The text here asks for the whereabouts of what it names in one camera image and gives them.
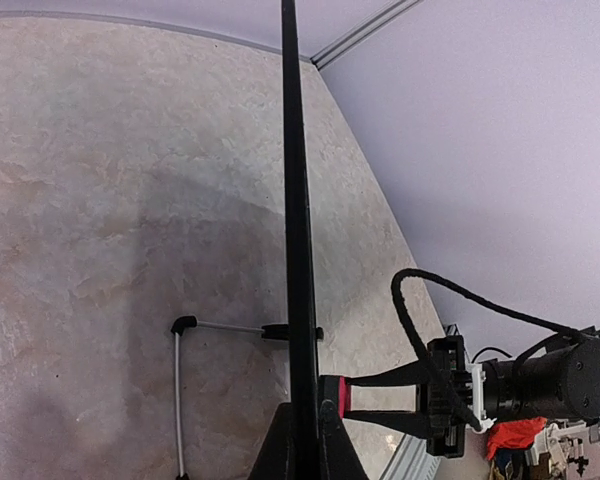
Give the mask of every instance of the white panel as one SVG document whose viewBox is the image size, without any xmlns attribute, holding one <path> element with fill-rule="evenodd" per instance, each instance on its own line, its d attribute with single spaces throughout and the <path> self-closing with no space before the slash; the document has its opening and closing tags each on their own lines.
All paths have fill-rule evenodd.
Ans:
<svg viewBox="0 0 600 480">
<path fill-rule="evenodd" d="M 311 56 L 387 0 L 298 0 L 300 51 Z M 0 0 L 0 11 L 68 12 L 113 15 L 206 30 L 280 47 L 280 0 Z"/>
<path fill-rule="evenodd" d="M 421 267 L 600 322 L 600 2 L 426 1 L 323 74 Z M 431 293 L 470 353 L 547 335 Z"/>
</svg>

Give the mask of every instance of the red bag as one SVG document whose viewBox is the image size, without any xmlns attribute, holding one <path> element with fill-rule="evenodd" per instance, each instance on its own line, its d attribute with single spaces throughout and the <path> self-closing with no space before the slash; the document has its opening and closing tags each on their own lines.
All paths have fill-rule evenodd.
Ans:
<svg viewBox="0 0 600 480">
<path fill-rule="evenodd" d="M 487 460 L 493 460 L 499 448 L 527 449 L 536 435 L 547 424 L 547 419 L 538 417 L 531 420 L 498 423 L 489 430 L 487 442 Z"/>
</svg>

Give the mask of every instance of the floor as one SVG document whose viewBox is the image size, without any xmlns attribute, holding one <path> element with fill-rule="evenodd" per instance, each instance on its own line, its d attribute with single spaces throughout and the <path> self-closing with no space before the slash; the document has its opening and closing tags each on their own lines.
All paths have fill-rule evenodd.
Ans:
<svg viewBox="0 0 600 480">
<path fill-rule="evenodd" d="M 303 66 L 321 371 L 414 359 L 413 265 L 320 76 Z M 285 320 L 280 58 L 142 27 L 0 19 L 0 479 L 176 474 L 171 322 Z M 405 286 L 425 339 L 442 329 Z M 248 475 L 288 398 L 284 344 L 183 340 L 192 478 Z M 354 406 L 413 407 L 410 391 Z M 347 428 L 371 478 L 400 436 Z"/>
</svg>

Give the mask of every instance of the cable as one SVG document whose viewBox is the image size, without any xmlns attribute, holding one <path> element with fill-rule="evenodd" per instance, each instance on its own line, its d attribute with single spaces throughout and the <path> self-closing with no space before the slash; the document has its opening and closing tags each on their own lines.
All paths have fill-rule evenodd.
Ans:
<svg viewBox="0 0 600 480">
<path fill-rule="evenodd" d="M 498 347 L 484 347 L 482 350 L 480 350 L 478 353 L 476 353 L 473 356 L 473 360 L 471 360 L 471 363 L 476 363 L 476 360 L 478 359 L 478 357 L 480 357 L 480 355 L 482 355 L 485 352 L 498 352 L 500 355 L 504 355 L 507 358 L 513 358 L 513 355 L 511 355 L 510 353 L 505 352 L 501 348 L 498 348 Z"/>
<path fill-rule="evenodd" d="M 524 313 L 516 312 L 515 310 L 511 310 L 501 305 L 497 305 L 493 302 L 490 302 L 489 300 L 480 297 L 479 295 L 476 295 L 475 293 L 470 292 L 466 288 L 461 287 L 460 285 L 457 285 L 456 283 L 453 283 L 450 280 L 447 280 L 446 278 L 442 278 L 439 275 L 436 275 L 435 273 L 420 270 L 418 268 L 405 268 L 404 270 L 400 270 L 398 273 L 396 273 L 393 276 L 393 279 L 391 280 L 391 296 L 393 299 L 393 305 L 396 309 L 396 313 L 398 314 L 398 319 L 400 320 L 400 324 L 402 325 L 402 328 L 404 328 L 404 331 L 407 334 L 411 345 L 413 346 L 418 360 L 420 360 L 424 367 L 427 369 L 427 371 L 431 375 L 431 379 L 434 380 L 440 386 L 440 388 L 442 388 L 443 392 L 449 399 L 449 402 L 451 403 L 452 407 L 454 407 L 454 411 L 457 417 L 460 418 L 464 423 L 469 424 L 475 431 L 482 430 L 480 420 L 478 420 L 478 418 L 473 414 L 471 409 L 469 409 L 469 407 L 460 399 L 460 396 L 453 388 L 451 382 L 444 379 L 440 369 L 433 363 L 429 356 L 429 352 L 427 351 L 427 348 L 422 342 L 422 338 L 420 338 L 420 335 L 418 334 L 416 327 L 413 324 L 413 320 L 409 315 L 407 306 L 405 304 L 405 299 L 402 295 L 402 290 L 400 288 L 402 281 L 405 278 L 409 277 L 422 278 L 423 280 L 428 280 L 430 282 L 437 283 L 438 285 L 448 288 L 449 290 L 459 295 L 462 295 L 466 299 L 471 300 L 489 310 L 493 310 L 494 312 L 506 315 L 511 318 L 515 318 L 516 320 L 521 320 L 531 325 L 536 325 L 538 327 L 553 330 L 558 334 L 573 338 L 579 342 L 584 342 L 588 338 L 588 336 L 584 335 L 582 332 L 574 328 L 567 327 L 565 325 L 560 325 L 559 323 L 549 322 L 541 318 L 526 315 Z M 529 354 L 529 352 L 533 348 L 537 348 L 538 345 L 527 350 L 527 352 L 525 352 L 523 355 Z"/>
</svg>

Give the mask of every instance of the vertical black rod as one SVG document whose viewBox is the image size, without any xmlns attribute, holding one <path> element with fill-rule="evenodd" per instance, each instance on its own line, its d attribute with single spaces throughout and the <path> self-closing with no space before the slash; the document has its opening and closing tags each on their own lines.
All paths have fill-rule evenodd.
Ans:
<svg viewBox="0 0 600 480">
<path fill-rule="evenodd" d="M 319 479 L 318 356 L 309 187 L 294 0 L 282 0 L 284 188 L 295 479 Z"/>
</svg>

